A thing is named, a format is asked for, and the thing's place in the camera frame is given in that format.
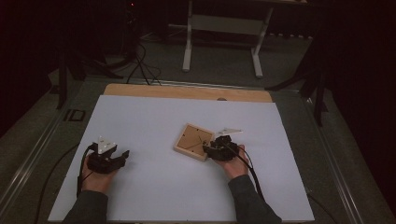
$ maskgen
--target gray floor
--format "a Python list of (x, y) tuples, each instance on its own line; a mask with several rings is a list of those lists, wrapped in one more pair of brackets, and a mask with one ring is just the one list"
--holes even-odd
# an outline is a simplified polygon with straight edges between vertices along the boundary
[[(204, 41), (200, 37), (200, 34), (196, 34), (194, 39), (189, 73), (181, 71), (184, 42), (178, 36), (173, 36), (167, 43), (142, 41), (147, 49), (145, 63), (162, 69), (158, 79), (163, 85), (199, 83), (206, 86), (262, 90), (264, 86), (271, 86), (291, 77), (310, 43), (310, 40), (300, 38), (267, 37), (260, 53), (265, 77), (257, 79), (254, 77), (248, 45), (245, 45), (249, 44), (250, 40), (246, 39), (245, 44), (237, 46), (225, 46), (213, 41)], [(134, 64), (116, 72), (127, 77), (133, 67)], [(152, 72), (158, 74), (156, 69), (152, 69)], [(56, 71), (51, 74), (52, 77), (56, 75)], [(85, 82), (70, 80), (71, 101), (65, 109), (87, 111), (87, 116), (82, 122), (62, 120), (65, 111), (55, 109), (57, 96), (46, 94), (0, 139), (0, 175), (3, 179), (0, 190), (6, 192), (20, 165), (32, 150), (39, 147), (35, 146), (35, 143), (41, 134), (51, 133), (48, 139), (41, 138), (45, 150), (37, 160), (33, 172), (28, 174), (30, 177), (24, 188), (21, 192), (16, 192), (19, 193), (18, 197), (15, 197), (14, 203), (11, 203), (7, 210), (7, 215), (2, 219), (4, 223), (33, 223), (39, 194), (50, 168), (67, 149), (79, 142), (96, 100), (106, 85), (125, 80), (126, 78), (110, 80), (93, 71)], [(131, 83), (143, 83), (139, 70), (134, 74)], [(327, 91), (325, 94), (328, 112), (323, 112), (324, 125), (323, 128), (319, 128), (312, 119), (311, 104), (297, 93), (300, 86), (301, 83), (297, 83), (271, 94), (278, 106), (307, 190), (329, 210), (338, 223), (396, 223), (332, 100), (331, 93)], [(47, 125), (59, 117), (59, 125), (53, 132), (48, 132)], [(41, 205), (39, 223), (47, 223), (46, 219), (73, 155), (74, 151), (54, 170)], [(334, 175), (334, 165), (339, 172), (338, 175)], [(340, 181), (345, 184), (343, 188), (339, 186)], [(343, 202), (346, 190), (356, 204), (361, 220), (350, 220), (346, 203)], [(317, 203), (312, 200), (310, 202), (316, 219), (312, 223), (334, 223)]]

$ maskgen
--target hand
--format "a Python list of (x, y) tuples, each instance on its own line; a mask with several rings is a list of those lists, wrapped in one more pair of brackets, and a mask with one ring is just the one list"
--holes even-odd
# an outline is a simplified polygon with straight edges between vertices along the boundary
[(87, 162), (89, 157), (87, 156), (85, 158), (84, 167), (82, 168), (82, 178), (84, 181), (82, 182), (81, 190), (92, 190), (106, 194), (118, 170), (107, 175), (95, 173), (88, 169)]
[[(245, 155), (245, 146), (239, 146), (239, 156), (248, 162), (248, 159)], [(234, 157), (230, 161), (215, 161), (218, 165), (220, 165), (223, 169), (225, 174), (230, 178), (234, 179), (240, 175), (247, 175), (248, 174), (248, 167), (238, 158)]]

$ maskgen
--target gray sleeve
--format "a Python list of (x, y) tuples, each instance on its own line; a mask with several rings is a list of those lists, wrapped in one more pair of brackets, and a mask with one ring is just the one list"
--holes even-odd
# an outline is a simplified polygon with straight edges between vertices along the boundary
[(228, 184), (235, 204), (236, 220), (239, 224), (281, 223), (274, 210), (260, 198), (248, 175), (240, 175)]
[(104, 193), (83, 190), (62, 223), (106, 224), (107, 200)]

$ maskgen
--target white tabletop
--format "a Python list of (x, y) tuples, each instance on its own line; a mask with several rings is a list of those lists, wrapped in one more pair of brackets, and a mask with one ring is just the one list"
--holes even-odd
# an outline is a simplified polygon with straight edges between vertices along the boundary
[(290, 144), (274, 103), (101, 96), (83, 135), (49, 221), (61, 221), (76, 200), (83, 151), (97, 138), (114, 141), (114, 156), (130, 158), (114, 179), (109, 221), (235, 221), (227, 178), (212, 160), (175, 152), (186, 123), (232, 135), (253, 161), (265, 200), (284, 221), (314, 220)]

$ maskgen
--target wooden frame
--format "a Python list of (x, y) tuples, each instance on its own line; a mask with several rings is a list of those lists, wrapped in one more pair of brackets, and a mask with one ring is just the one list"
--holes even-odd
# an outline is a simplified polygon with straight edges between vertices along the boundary
[(198, 161), (205, 161), (207, 154), (202, 147), (204, 142), (209, 143), (215, 134), (209, 130), (187, 123), (175, 144), (175, 151)]

